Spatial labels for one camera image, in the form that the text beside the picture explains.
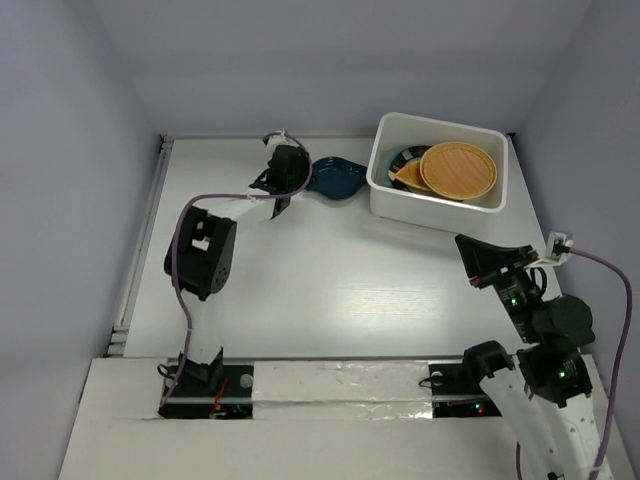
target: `wooden plate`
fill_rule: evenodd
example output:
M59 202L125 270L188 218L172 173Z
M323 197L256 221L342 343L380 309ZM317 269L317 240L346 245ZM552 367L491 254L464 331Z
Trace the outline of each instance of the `wooden plate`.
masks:
M424 179L420 174L420 161L421 159L418 158L409 160L407 164L397 172L389 170L389 178L391 181L398 180L408 187L413 187L424 192L430 192L431 189L424 183Z
M498 176L487 152L462 142L441 143L427 150L420 160L420 174L434 192L454 200L484 195Z

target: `white wall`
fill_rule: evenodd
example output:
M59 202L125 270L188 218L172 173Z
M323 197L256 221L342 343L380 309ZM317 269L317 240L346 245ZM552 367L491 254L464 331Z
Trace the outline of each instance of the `white wall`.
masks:
M53 480L158 137L87 2L0 2L0 477Z
M514 131L589 0L93 0L156 129Z
M545 230L622 267L640 285L640 2L594 0L558 68L516 135ZM613 274L586 260L559 269L561 285L593 308L593 350L609 379L624 316ZM627 344L617 419L640 473L640 316Z

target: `dark blue plate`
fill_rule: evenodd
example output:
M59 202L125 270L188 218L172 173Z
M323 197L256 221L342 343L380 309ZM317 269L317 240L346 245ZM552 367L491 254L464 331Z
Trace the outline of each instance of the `dark blue plate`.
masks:
M346 200L367 183L367 167L340 157L325 157L313 164L313 179L307 190L331 200Z

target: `woven bamboo plate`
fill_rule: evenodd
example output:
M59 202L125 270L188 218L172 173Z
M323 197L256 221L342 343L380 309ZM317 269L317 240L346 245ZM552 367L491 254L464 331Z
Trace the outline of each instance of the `woven bamboo plate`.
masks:
M420 160L420 174L434 192L453 200L484 195L498 176L489 154L462 142L441 143L427 150Z

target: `white plastic container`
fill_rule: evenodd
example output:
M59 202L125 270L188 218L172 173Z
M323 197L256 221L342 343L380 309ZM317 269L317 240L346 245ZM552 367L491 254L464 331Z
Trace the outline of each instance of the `white plastic container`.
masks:
M456 202L392 187L388 171L398 153L408 147L434 146L443 142L470 143L493 158L498 178L490 192L473 200ZM381 217L424 227L473 233L506 204L507 164L507 139L499 132L402 113L388 113L380 120L367 170L371 211Z

